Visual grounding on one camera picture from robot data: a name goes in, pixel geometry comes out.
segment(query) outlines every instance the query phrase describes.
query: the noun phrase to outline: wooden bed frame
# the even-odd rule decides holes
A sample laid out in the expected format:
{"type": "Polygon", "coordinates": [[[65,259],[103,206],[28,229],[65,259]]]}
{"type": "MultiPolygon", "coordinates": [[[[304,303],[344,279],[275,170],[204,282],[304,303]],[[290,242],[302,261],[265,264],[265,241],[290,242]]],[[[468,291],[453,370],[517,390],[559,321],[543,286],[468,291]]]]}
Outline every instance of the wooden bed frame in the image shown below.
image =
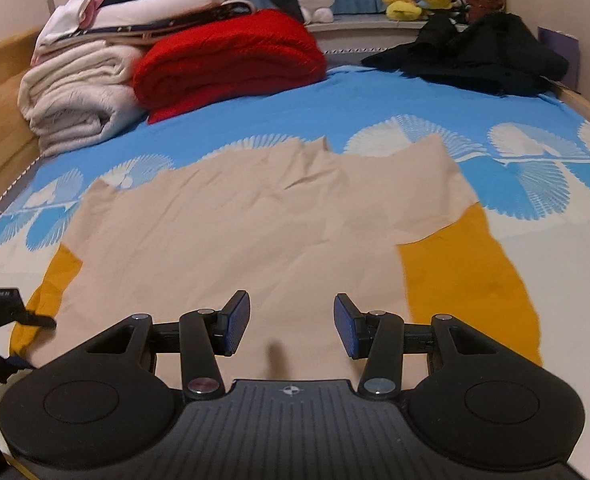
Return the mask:
{"type": "MultiPolygon", "coordinates": [[[[317,38],[319,47],[332,57],[342,54],[364,57],[371,52],[385,50],[400,43],[414,41],[421,22],[390,22],[381,15],[338,16],[334,23],[310,25],[310,32],[317,38]]],[[[30,58],[39,29],[13,36],[0,42],[0,87],[12,78],[18,82],[19,74],[30,68],[30,58]]],[[[581,95],[558,88],[558,97],[590,121],[590,102],[581,95]]],[[[13,193],[8,193],[19,178],[30,179],[39,157],[37,138],[17,110],[16,93],[0,97],[0,110],[8,110],[4,123],[9,126],[0,132],[0,211],[13,193]]]]}

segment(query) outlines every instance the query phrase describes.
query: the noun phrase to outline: mustard yellow fabric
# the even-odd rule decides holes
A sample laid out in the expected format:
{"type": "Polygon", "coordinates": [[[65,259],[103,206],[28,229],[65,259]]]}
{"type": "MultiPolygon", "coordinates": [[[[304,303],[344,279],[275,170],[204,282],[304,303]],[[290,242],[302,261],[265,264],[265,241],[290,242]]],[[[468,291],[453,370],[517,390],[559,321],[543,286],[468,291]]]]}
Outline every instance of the mustard yellow fabric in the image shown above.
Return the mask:
{"type": "MultiPolygon", "coordinates": [[[[35,314],[55,317],[59,312],[64,291],[81,269],[82,261],[61,244],[46,270],[41,285],[30,297],[26,309],[35,314]]],[[[11,334],[11,355],[24,355],[38,330],[37,327],[16,324],[11,334]]]]}
{"type": "Polygon", "coordinates": [[[413,322],[452,314],[541,365],[539,318],[479,203],[454,224],[397,248],[413,322]]]}

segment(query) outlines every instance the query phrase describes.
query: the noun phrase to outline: blue bed sheet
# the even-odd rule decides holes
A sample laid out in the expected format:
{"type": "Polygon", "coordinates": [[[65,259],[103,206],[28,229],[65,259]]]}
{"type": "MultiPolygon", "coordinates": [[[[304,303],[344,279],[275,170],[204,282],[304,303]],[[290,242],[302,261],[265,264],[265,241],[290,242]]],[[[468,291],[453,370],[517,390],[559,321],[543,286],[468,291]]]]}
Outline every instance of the blue bed sheet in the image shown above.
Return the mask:
{"type": "Polygon", "coordinates": [[[22,231],[29,250],[58,242],[98,177],[136,187],[161,170],[222,150],[289,137],[326,136],[336,152],[382,156],[433,132],[482,204],[503,215],[536,221],[563,213],[569,174],[590,189],[590,124],[555,98],[489,96],[347,66],[318,84],[141,123],[103,144],[58,156],[0,216],[0,246],[29,224],[22,231]]]}

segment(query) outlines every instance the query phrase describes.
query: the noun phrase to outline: ribbed black plate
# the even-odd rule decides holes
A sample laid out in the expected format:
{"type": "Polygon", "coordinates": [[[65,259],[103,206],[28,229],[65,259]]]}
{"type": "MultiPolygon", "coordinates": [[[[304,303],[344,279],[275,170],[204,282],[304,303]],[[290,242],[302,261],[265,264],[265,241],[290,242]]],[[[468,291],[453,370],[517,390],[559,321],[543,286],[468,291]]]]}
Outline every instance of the ribbed black plate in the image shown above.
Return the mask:
{"type": "Polygon", "coordinates": [[[222,399],[190,403],[169,434],[126,462],[94,471],[27,465],[41,480],[579,478],[561,464],[497,473],[454,463],[418,440],[394,405],[361,399],[344,380],[237,381],[222,399]]]}

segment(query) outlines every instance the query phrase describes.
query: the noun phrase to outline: bed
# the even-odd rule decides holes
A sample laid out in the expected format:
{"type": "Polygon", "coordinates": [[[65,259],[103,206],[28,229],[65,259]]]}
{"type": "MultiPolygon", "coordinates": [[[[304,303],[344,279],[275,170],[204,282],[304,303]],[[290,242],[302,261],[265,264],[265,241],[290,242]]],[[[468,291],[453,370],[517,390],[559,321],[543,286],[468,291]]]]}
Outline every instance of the bed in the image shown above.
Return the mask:
{"type": "MultiPolygon", "coordinates": [[[[134,189],[165,170],[293,138],[325,137],[334,152],[384,157],[438,134],[536,313],[533,326],[532,313],[504,312],[498,330],[530,338],[529,357],[582,397],[587,422],[571,464],[590,478],[590,104],[569,91],[500,98],[362,68],[355,65],[360,57],[400,37],[374,23],[315,31],[335,65],[321,83],[140,123],[52,160],[38,159],[21,118],[0,115],[6,126],[0,133],[0,286],[17,286],[30,298],[98,179],[134,189]]],[[[0,102],[11,101],[13,78],[28,65],[34,37],[30,32],[0,44],[0,102]]],[[[490,318],[488,309],[482,314],[490,318]]],[[[412,309],[405,314],[413,320],[412,309]]],[[[0,329],[0,352],[8,352],[10,329],[0,329]]],[[[407,386],[425,373],[421,365],[409,369],[407,386]]]]}

